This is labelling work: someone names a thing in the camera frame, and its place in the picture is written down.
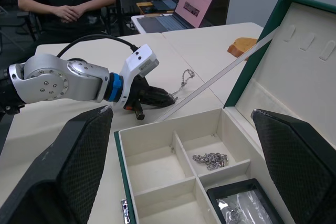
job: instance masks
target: wooden block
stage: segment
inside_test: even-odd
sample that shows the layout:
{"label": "wooden block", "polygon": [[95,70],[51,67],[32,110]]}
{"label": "wooden block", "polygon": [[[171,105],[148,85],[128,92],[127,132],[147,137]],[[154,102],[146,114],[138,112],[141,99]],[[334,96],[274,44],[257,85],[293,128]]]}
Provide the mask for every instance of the wooden block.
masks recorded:
{"label": "wooden block", "polygon": [[238,38],[235,42],[229,46],[227,51],[235,57],[241,56],[248,49],[254,46],[257,43],[257,39],[252,38]]}

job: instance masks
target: chair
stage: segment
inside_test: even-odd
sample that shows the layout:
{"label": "chair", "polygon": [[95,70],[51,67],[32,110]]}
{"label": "chair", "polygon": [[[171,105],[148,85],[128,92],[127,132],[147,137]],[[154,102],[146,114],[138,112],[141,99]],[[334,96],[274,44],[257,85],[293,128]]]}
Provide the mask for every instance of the chair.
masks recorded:
{"label": "chair", "polygon": [[25,13],[25,12],[18,12],[17,15],[14,16],[12,14],[9,14],[5,9],[3,9],[0,6],[0,54],[2,53],[2,47],[3,47],[2,36],[7,38],[11,43],[13,43],[19,49],[24,51],[24,49],[17,42],[15,42],[8,34],[2,31],[2,27],[21,27],[23,28],[25,25],[27,25],[32,39],[34,41],[36,40],[35,35],[33,33],[33,29],[31,27],[32,25],[29,19],[29,15],[27,16],[27,14],[28,13]]}

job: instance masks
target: laptop keyboard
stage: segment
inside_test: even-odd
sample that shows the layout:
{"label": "laptop keyboard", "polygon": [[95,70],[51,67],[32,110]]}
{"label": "laptop keyboard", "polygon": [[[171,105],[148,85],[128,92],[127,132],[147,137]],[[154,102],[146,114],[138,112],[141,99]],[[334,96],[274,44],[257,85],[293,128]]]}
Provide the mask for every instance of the laptop keyboard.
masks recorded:
{"label": "laptop keyboard", "polygon": [[185,30],[186,28],[180,25],[171,16],[156,17],[156,19],[166,28],[168,31]]}

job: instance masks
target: compartment divider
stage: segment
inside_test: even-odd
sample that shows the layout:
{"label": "compartment divider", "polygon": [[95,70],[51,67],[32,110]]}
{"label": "compartment divider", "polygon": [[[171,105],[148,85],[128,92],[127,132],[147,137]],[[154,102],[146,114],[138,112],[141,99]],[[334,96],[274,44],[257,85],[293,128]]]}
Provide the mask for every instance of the compartment divider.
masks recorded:
{"label": "compartment divider", "polygon": [[198,177],[204,187],[215,185],[225,179],[245,175],[250,162],[250,159],[246,159],[238,162],[237,164],[213,170],[207,174],[200,174]]}
{"label": "compartment divider", "polygon": [[173,199],[182,194],[192,192],[195,185],[195,177],[186,178],[174,183],[160,186],[134,194],[138,208],[143,208],[162,201],[162,199]]}
{"label": "compartment divider", "polygon": [[194,195],[201,208],[205,221],[208,224],[221,224],[221,221],[219,220],[217,213],[212,206],[209,197],[206,194],[206,191],[198,177],[196,177]]}
{"label": "compartment divider", "polygon": [[185,175],[197,177],[197,173],[193,165],[190,163],[187,152],[185,151],[179,135],[176,131],[173,131],[173,148],[176,151],[178,161],[180,162]]}

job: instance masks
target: clasped hands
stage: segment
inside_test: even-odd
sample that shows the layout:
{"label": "clasped hands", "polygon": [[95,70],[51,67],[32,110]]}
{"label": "clasped hands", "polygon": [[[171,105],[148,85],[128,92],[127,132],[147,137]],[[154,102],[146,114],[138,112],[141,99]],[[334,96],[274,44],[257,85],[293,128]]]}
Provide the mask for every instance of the clasped hands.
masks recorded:
{"label": "clasped hands", "polygon": [[76,6],[54,6],[51,13],[61,19],[63,23],[76,22],[85,13],[85,8],[82,5]]}

